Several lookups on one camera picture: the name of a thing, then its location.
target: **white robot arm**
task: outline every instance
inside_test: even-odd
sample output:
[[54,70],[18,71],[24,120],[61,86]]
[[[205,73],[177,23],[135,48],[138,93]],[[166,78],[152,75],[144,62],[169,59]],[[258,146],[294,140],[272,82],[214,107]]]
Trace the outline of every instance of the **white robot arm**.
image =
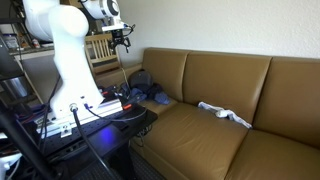
[[[60,5],[59,0],[23,0],[23,4],[30,33],[54,42],[54,62],[63,81],[51,100],[53,113],[49,118],[70,121],[73,117],[71,105],[77,106],[79,119],[87,118],[87,108],[99,108],[103,97],[85,56],[84,39],[89,28],[85,15],[76,7]],[[105,30],[125,28],[116,0],[87,0],[83,5],[94,18],[114,19]]]

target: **white cloth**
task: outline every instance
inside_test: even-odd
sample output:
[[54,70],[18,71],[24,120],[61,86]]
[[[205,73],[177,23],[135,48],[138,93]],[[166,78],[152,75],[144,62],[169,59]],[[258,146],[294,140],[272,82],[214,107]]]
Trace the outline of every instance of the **white cloth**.
[[0,139],[7,139],[7,136],[3,132],[0,132]]
[[204,103],[204,102],[200,102],[198,104],[198,107],[205,109],[205,110],[209,110],[210,112],[214,113],[218,118],[228,118],[229,120],[240,123],[247,128],[252,128],[251,124],[247,123],[245,120],[243,120],[242,118],[237,116],[231,110],[225,110],[222,107],[212,106],[212,105]]

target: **white wall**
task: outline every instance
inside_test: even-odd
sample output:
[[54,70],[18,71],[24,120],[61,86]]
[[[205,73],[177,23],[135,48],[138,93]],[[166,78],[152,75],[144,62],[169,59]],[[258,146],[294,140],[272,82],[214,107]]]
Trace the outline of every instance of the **white wall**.
[[125,65],[146,47],[320,58],[319,0],[118,0],[136,24]]

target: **chair back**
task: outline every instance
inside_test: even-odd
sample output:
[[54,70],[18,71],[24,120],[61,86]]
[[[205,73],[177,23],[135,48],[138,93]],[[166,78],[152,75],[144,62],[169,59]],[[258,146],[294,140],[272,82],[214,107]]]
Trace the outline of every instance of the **chair back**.
[[109,47],[111,34],[97,34],[86,36],[85,51],[92,75],[109,72],[121,67],[116,50]]

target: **electronic device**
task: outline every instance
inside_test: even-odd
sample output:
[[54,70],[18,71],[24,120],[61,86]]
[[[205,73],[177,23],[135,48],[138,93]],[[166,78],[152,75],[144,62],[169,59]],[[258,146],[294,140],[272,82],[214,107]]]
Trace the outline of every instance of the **electronic device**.
[[[103,31],[118,32],[128,27],[121,21],[116,0],[86,0],[81,3],[93,18],[108,19],[109,24],[102,27]],[[61,127],[73,124],[71,105],[77,106],[80,121],[90,116],[97,119],[88,109],[101,115],[106,111],[121,110],[120,103],[116,103],[118,108],[101,105],[103,96],[91,75],[84,51],[84,39],[89,28],[85,15],[74,6],[60,5],[59,0],[23,0],[23,4],[30,33],[41,40],[54,42],[54,62],[62,86],[51,99],[52,112],[48,119]]]

